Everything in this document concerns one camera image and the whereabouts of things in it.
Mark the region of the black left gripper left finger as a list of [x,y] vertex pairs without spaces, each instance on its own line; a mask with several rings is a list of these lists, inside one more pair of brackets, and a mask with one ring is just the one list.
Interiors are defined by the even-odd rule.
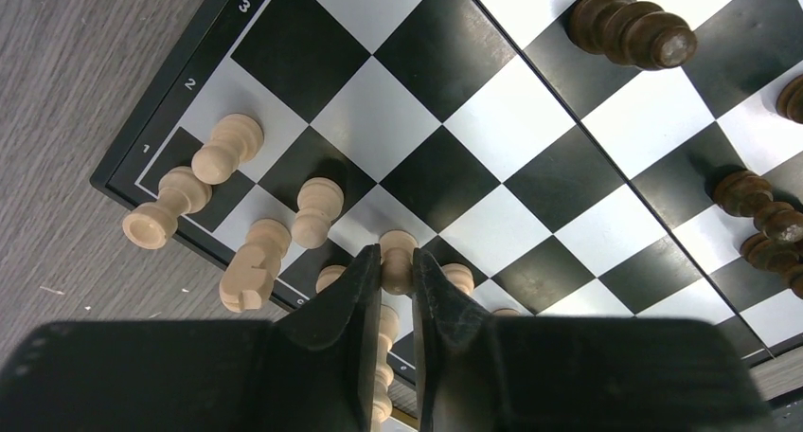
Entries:
[[56,321],[1,370],[5,431],[367,431],[381,295],[364,247],[277,321]]

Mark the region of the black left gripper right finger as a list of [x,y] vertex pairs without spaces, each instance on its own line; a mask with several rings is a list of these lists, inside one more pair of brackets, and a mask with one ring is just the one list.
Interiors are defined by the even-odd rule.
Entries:
[[494,315],[415,251],[423,431],[767,431],[771,411],[714,326]]

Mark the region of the light pawn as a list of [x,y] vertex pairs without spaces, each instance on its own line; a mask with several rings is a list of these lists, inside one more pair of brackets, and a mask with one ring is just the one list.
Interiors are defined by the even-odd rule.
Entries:
[[194,175],[209,185],[224,183],[245,162],[253,159],[264,143],[260,125],[243,114],[223,117],[210,139],[193,155]]
[[382,252],[382,287],[400,296],[413,289],[412,259],[418,241],[403,230],[390,230],[379,239]]
[[302,185],[296,201],[293,241],[307,249],[320,247],[328,238],[332,221],[343,209],[344,192],[329,178],[314,177]]

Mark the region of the dark chess piece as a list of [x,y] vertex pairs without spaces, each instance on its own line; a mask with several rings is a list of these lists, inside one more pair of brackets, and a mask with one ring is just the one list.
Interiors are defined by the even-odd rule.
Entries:
[[587,53],[642,70],[681,66],[698,46],[682,17],[649,1],[578,0],[570,10],[567,34]]

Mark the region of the light knight on board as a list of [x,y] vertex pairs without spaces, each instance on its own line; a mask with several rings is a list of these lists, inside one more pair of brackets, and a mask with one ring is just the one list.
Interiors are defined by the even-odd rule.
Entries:
[[260,309],[272,294],[291,241],[283,223],[274,219],[255,221],[219,283],[223,306],[234,313]]

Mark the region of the light pawn on board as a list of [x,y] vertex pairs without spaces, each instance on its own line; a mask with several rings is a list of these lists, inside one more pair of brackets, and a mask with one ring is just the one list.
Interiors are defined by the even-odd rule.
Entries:
[[209,185],[224,183],[245,162],[253,159],[264,143],[260,125],[243,114],[223,117],[210,139],[193,155],[194,175]]
[[296,201],[293,241],[307,249],[320,247],[328,238],[332,221],[343,209],[344,192],[329,178],[314,177],[302,185]]

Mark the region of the light rook on board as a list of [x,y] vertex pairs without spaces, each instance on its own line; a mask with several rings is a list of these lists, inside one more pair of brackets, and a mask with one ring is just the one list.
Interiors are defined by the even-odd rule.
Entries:
[[124,234],[139,247],[159,249],[177,230],[178,218],[200,211],[211,196],[212,187],[198,179],[190,167],[173,168],[160,179],[156,200],[125,216]]

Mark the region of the black and white chessboard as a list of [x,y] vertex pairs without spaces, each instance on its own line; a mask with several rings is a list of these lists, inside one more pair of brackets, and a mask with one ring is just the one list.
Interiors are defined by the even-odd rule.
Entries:
[[253,222],[292,224],[307,180],[336,182],[326,241],[282,260],[288,307],[403,230],[491,311],[695,318],[750,365],[800,346],[801,299],[741,257],[755,227],[711,195],[747,169],[802,205],[802,127],[775,110],[802,72],[802,0],[634,0],[697,37],[661,70],[573,44],[577,1],[206,0],[91,182],[153,201],[243,114],[262,148],[177,236],[225,266]]

